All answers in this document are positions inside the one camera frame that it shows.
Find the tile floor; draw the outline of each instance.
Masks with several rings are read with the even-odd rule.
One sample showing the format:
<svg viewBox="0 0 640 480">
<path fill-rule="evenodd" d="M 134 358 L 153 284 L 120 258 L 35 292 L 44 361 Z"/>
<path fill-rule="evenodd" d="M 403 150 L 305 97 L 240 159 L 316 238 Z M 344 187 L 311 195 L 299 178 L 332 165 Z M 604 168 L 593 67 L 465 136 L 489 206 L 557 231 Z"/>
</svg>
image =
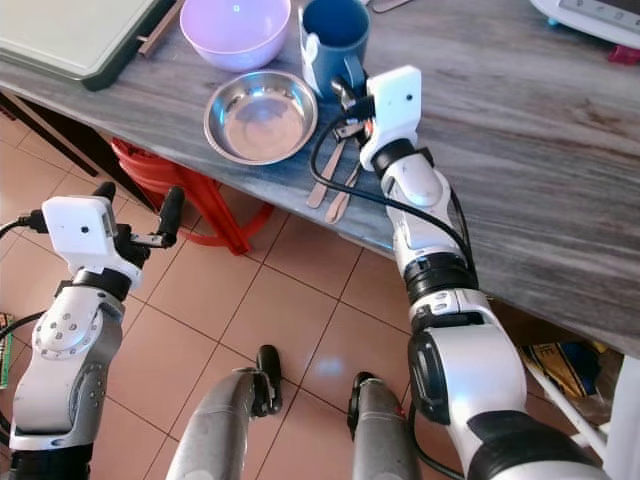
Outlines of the tile floor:
<svg viewBox="0 0 640 480">
<path fill-rule="evenodd" d="M 0 119 L 0 222 L 54 194 L 89 193 L 94 183 L 27 127 Z M 224 194 L 238 218 L 257 206 L 234 190 Z M 114 207 L 136 230 L 154 228 L 154 215 L 125 194 Z M 189 226 L 207 231 L 192 220 Z M 92 480 L 164 479 L 200 398 L 232 368 L 251 364 L 263 343 L 281 353 L 285 406 L 251 424 L 246 480 L 350 478 L 345 408 L 360 370 L 382 376 L 409 401 L 407 306 L 392 262 L 282 211 L 253 244 L 254 251 L 240 257 L 184 241 L 154 252 L 142 288 L 126 301 Z M 0 243 L 0 270 L 0 311 L 16 317 L 49 305 L 58 281 L 67 278 L 50 242 L 24 231 Z M 31 355 L 30 331 L 22 330 L 11 388 L 0 393 L 7 414 Z M 540 390 L 531 392 L 531 412 L 570 431 Z M 418 432 L 425 450 L 459 467 L 441 427 L 420 420 Z M 423 471 L 425 479 L 444 478 Z"/>
</svg>

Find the red stool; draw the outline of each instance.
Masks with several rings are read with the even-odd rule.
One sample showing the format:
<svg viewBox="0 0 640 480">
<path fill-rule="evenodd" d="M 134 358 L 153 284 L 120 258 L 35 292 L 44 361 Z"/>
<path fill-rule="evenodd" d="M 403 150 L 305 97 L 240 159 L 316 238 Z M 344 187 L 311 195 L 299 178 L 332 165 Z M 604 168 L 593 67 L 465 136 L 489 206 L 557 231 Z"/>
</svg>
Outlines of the red stool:
<svg viewBox="0 0 640 480">
<path fill-rule="evenodd" d="M 122 140 L 113 139 L 111 146 L 122 169 L 140 186 L 157 211 L 170 187 L 182 187 L 187 200 L 216 232 L 215 236 L 201 235 L 181 229 L 192 242 L 212 247 L 224 245 L 234 255 L 241 255 L 250 250 L 249 237 L 262 228 L 273 211 L 273 205 L 265 203 L 249 223 L 240 227 L 220 195 L 219 184 L 215 180 Z"/>
</svg>

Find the cutting board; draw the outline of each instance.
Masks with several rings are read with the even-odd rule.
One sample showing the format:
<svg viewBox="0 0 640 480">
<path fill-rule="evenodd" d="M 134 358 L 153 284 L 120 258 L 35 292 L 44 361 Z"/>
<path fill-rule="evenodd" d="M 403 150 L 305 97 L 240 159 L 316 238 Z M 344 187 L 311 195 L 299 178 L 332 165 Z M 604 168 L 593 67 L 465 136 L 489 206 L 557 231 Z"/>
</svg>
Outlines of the cutting board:
<svg viewBox="0 0 640 480">
<path fill-rule="evenodd" d="M 110 85 L 174 0 L 0 0 L 0 59 Z"/>
</svg>

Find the kitchen scale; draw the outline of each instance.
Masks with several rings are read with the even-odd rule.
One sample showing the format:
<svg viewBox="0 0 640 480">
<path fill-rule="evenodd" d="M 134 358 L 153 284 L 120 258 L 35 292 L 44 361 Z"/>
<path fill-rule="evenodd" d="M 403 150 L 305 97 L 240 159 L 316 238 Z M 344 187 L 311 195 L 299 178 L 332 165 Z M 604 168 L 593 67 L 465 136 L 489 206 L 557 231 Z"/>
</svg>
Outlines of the kitchen scale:
<svg viewBox="0 0 640 480">
<path fill-rule="evenodd" d="M 0 59 L 99 90 L 174 0 L 0 0 Z"/>
<path fill-rule="evenodd" d="M 551 25 L 561 23 L 618 45 L 609 59 L 640 61 L 640 0 L 531 0 Z"/>
</svg>

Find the mug handle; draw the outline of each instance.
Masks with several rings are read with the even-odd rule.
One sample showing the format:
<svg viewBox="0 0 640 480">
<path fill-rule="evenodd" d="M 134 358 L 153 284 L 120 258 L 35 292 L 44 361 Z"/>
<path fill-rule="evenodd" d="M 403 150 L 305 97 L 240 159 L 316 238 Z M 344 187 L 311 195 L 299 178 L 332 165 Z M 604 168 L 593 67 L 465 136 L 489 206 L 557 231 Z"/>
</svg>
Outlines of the mug handle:
<svg viewBox="0 0 640 480">
<path fill-rule="evenodd" d="M 358 90 L 364 88 L 365 82 L 364 69 L 362 68 L 360 59 L 355 55 L 347 55 L 344 57 L 344 65 L 347 67 L 347 74 L 349 75 L 349 78 L 346 80 L 349 81 L 351 88 L 357 93 Z"/>
</svg>

